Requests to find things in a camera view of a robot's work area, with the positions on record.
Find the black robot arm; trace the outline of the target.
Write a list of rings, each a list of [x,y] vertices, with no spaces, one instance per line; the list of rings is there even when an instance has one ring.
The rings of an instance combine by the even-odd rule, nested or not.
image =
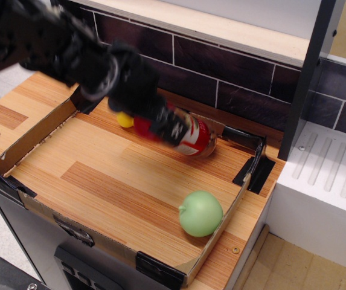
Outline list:
[[[158,72],[132,47],[103,45],[66,10],[40,1],[0,1],[0,71],[16,63],[66,85],[79,85],[77,109],[90,113],[104,97],[150,122],[150,132],[177,146],[185,120],[158,95]]]

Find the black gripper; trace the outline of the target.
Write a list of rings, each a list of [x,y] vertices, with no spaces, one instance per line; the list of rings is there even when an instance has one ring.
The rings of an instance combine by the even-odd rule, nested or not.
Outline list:
[[[189,130],[188,114],[176,107],[166,107],[166,100],[157,93],[157,70],[125,43],[115,42],[110,52],[119,71],[117,83],[108,94],[109,107],[152,121],[151,133],[171,146],[178,146]]]

